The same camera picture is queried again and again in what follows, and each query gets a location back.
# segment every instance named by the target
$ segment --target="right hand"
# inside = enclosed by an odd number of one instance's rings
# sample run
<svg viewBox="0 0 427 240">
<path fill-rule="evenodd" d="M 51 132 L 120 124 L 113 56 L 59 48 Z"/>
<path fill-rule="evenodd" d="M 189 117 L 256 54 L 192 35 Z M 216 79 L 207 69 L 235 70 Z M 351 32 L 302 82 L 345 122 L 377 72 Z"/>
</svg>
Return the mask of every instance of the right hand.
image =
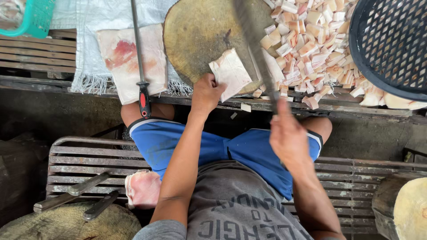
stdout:
<svg viewBox="0 0 427 240">
<path fill-rule="evenodd" d="M 219 98 L 226 88 L 225 83 L 216 84 L 213 74 L 205 73 L 194 84 L 191 111 L 196 115 L 208 117 L 209 113 L 218 105 Z"/>
<path fill-rule="evenodd" d="M 293 169 L 313 164 L 308 151 L 307 130 L 292 116 L 287 100 L 278 101 L 278 114 L 271 120 L 270 145 L 282 164 Z"/>
</svg>

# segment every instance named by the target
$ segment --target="man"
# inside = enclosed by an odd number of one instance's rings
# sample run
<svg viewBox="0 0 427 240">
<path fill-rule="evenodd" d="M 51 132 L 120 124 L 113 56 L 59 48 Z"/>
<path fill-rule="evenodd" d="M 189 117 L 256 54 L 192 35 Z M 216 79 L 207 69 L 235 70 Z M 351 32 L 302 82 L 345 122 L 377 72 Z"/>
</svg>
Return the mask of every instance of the man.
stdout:
<svg viewBox="0 0 427 240">
<path fill-rule="evenodd" d="M 313 164 L 330 121 L 299 123 L 280 99 L 271 132 L 251 129 L 234 139 L 203 132 L 225 88 L 205 74 L 194 85 L 186 125 L 172 121 L 172 105 L 153 104 L 148 120 L 137 103 L 122 107 L 138 149 L 162 179 L 151 222 L 134 240 L 345 239 Z M 281 204 L 292 193 L 301 224 Z"/>
</svg>

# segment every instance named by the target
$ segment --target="blue shorts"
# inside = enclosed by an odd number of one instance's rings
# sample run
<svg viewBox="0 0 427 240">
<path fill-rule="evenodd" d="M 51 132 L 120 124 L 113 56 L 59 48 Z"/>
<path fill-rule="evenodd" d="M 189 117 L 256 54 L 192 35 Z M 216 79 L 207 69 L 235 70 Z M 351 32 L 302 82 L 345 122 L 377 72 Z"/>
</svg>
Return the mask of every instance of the blue shorts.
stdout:
<svg viewBox="0 0 427 240">
<path fill-rule="evenodd" d="M 153 171 L 163 178 L 184 131 L 184 124 L 170 120 L 140 119 L 129 126 L 129 133 Z M 323 146 L 322 137 L 307 133 L 310 157 L 316 160 Z M 269 143 L 270 130 L 250 129 L 233 138 L 202 132 L 199 166 L 218 160 L 236 160 L 257 172 L 287 200 L 292 199 L 292 176 L 280 164 Z"/>
</svg>

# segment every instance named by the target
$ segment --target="red knife handle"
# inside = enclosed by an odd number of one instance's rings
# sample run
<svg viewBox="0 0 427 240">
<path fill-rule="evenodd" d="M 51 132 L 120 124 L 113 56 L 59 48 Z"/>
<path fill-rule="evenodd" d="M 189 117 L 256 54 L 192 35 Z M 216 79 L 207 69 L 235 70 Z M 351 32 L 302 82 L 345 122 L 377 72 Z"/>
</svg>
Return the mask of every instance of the red knife handle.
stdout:
<svg viewBox="0 0 427 240">
<path fill-rule="evenodd" d="M 151 116 L 151 101 L 147 88 L 149 84 L 149 82 L 137 82 L 139 86 L 139 110 L 143 118 Z"/>
</svg>

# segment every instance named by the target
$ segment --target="black plastic basket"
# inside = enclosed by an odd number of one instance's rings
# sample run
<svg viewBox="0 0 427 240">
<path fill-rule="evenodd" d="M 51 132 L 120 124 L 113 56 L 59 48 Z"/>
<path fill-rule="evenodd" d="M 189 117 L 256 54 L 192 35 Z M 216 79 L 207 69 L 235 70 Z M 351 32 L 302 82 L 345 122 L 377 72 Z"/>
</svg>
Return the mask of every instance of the black plastic basket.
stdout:
<svg viewBox="0 0 427 240">
<path fill-rule="evenodd" d="M 427 0 L 359 0 L 349 43 L 356 66 L 375 86 L 427 102 Z"/>
</svg>

